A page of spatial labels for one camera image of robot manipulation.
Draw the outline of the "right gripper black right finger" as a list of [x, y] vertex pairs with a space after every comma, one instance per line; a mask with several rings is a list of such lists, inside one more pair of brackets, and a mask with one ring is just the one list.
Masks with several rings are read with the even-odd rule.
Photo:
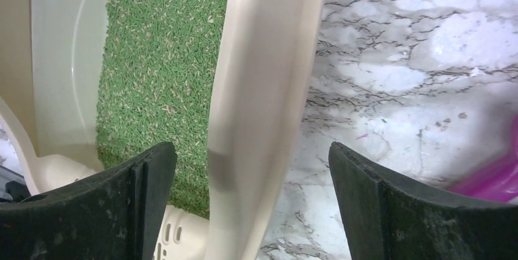
[[329, 167], [353, 259], [516, 259], [517, 206], [438, 189], [342, 143]]

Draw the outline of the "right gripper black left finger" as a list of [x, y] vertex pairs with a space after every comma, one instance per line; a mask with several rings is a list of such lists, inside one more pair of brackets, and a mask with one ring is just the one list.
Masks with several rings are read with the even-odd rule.
[[159, 143], [66, 186], [1, 204], [2, 259], [152, 259], [177, 163]]

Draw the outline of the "purple plastic litter scoop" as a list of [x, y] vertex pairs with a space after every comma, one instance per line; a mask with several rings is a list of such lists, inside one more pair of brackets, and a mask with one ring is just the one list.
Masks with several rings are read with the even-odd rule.
[[503, 203], [517, 199], [517, 117], [511, 124], [508, 152], [448, 191]]

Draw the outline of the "beige plastic litter box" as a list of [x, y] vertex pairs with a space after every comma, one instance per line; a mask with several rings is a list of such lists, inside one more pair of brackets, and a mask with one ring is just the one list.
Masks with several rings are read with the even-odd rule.
[[[322, 4], [227, 0], [208, 122], [210, 219], [166, 204], [152, 259], [257, 257], [297, 139]], [[25, 199], [107, 170], [95, 149], [107, 24], [106, 0], [1, 0], [1, 128]]]

